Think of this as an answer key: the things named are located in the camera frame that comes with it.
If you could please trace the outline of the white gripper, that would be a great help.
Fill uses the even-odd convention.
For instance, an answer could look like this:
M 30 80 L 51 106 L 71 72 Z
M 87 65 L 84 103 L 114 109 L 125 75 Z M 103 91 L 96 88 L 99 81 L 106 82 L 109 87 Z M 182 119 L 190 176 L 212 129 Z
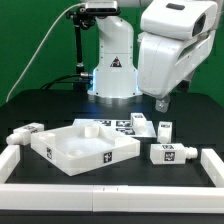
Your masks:
M 168 111 L 168 94 L 209 56 L 215 34 L 215 30 L 207 31 L 189 40 L 149 31 L 139 35 L 138 87 L 157 99 L 157 111 Z

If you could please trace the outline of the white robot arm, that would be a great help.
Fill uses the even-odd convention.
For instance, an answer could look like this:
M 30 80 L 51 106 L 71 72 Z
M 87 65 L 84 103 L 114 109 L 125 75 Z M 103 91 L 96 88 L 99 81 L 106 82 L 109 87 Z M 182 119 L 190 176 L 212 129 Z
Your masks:
M 99 63 L 88 94 L 104 102 L 141 94 L 165 112 L 169 93 L 187 89 L 195 69 L 210 54 L 224 0 L 83 0 L 99 28 Z M 144 7 L 133 65 L 132 26 L 117 16 L 120 7 Z

